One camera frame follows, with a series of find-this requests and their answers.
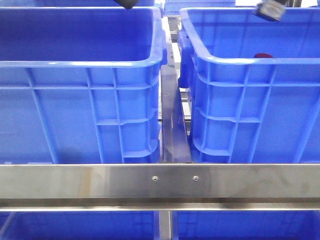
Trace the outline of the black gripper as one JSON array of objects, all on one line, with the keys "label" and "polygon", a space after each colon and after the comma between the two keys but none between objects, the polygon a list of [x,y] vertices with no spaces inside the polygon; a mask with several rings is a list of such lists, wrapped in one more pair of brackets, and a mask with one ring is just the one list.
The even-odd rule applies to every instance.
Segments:
[{"label": "black gripper", "polygon": [[137,5],[139,0],[114,0],[114,2],[116,2],[118,5],[125,8],[126,10],[130,10]]}]

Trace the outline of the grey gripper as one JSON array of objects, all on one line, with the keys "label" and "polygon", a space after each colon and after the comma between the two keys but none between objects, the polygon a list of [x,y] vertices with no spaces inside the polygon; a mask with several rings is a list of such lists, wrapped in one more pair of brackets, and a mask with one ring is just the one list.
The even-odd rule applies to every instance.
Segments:
[{"label": "grey gripper", "polygon": [[254,15],[270,22],[278,22],[286,11],[286,0],[261,0]]}]

